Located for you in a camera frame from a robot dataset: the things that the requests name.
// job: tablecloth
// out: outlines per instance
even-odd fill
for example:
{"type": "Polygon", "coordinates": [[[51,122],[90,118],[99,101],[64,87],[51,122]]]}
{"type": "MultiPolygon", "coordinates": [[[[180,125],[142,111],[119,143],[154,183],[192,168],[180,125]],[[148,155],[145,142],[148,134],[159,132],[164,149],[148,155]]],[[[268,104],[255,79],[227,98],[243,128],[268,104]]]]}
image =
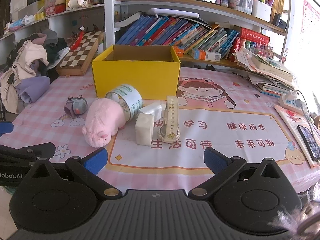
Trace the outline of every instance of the tablecloth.
{"type": "MultiPolygon", "coordinates": [[[[165,85],[164,76],[155,75],[154,78],[163,79],[165,85]]],[[[2,135],[0,143],[21,148],[52,142],[56,146],[53,163],[93,152],[95,148],[85,142],[81,131],[86,113],[71,119],[63,111],[70,95],[82,95],[89,106],[96,100],[91,70],[85,76],[55,80],[36,103],[18,115],[13,122],[13,132],[2,135]]],[[[159,141],[156,136],[162,125],[159,120],[154,124],[152,145],[139,148],[134,143],[133,120],[106,146],[108,164],[98,173],[100,178],[123,192],[181,188],[188,192],[214,175],[203,163],[204,149],[212,146],[228,157],[239,155],[248,161],[259,162],[270,154],[297,192],[306,190],[319,179],[320,168],[311,169],[303,161],[300,147],[274,109],[277,98],[259,93],[246,79],[229,73],[182,67],[177,97],[181,109],[180,141],[172,145],[159,141]],[[135,150],[128,151],[124,145],[135,150]],[[289,154],[296,155],[299,161],[290,162],[286,157],[289,154]]]]}

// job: clothes pile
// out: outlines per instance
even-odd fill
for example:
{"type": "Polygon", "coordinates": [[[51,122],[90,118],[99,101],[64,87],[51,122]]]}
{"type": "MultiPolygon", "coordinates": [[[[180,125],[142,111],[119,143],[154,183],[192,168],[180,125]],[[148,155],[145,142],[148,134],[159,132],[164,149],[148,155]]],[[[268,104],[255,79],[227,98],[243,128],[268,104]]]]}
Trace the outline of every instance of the clothes pile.
{"type": "Polygon", "coordinates": [[[0,94],[5,109],[18,114],[25,103],[36,102],[53,81],[48,77],[50,69],[54,70],[68,52],[65,40],[58,38],[52,30],[34,33],[19,41],[7,57],[7,65],[0,78],[0,94]]]}

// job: roll of clear tape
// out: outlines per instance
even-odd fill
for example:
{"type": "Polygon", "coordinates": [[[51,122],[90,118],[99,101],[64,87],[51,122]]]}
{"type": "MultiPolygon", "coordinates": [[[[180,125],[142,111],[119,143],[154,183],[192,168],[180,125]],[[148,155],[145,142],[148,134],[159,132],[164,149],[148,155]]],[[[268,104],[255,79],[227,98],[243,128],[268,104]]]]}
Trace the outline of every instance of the roll of clear tape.
{"type": "Polygon", "coordinates": [[[118,102],[124,112],[126,122],[132,120],[138,113],[138,110],[143,107],[142,97],[139,92],[131,85],[122,84],[110,92],[105,98],[109,98],[118,102]]]}

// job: metal screw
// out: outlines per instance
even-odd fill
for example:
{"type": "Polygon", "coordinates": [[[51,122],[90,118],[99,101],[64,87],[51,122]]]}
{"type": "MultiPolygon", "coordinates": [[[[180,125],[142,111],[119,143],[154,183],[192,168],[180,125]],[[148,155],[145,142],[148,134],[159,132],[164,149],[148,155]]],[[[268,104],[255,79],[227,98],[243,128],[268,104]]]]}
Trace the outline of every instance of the metal screw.
{"type": "Polygon", "coordinates": [[[197,188],[194,188],[193,190],[191,190],[191,193],[195,196],[204,196],[208,192],[204,188],[197,187],[197,188]]]}
{"type": "Polygon", "coordinates": [[[117,190],[116,188],[107,188],[104,190],[103,192],[106,196],[110,196],[110,197],[113,197],[113,196],[116,196],[119,194],[119,190],[117,190]]]}

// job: phone screen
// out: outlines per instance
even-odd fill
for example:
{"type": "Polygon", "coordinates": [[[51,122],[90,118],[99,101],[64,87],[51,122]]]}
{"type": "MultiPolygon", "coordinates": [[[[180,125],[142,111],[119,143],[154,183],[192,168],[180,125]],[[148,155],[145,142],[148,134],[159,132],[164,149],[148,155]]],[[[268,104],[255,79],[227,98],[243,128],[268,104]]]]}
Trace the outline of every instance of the phone screen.
{"type": "Polygon", "coordinates": [[[320,149],[318,144],[316,143],[315,139],[312,136],[312,133],[310,130],[304,126],[299,125],[301,132],[303,133],[306,142],[309,145],[309,149],[311,150],[311,153],[314,158],[320,159],[320,149]]]}

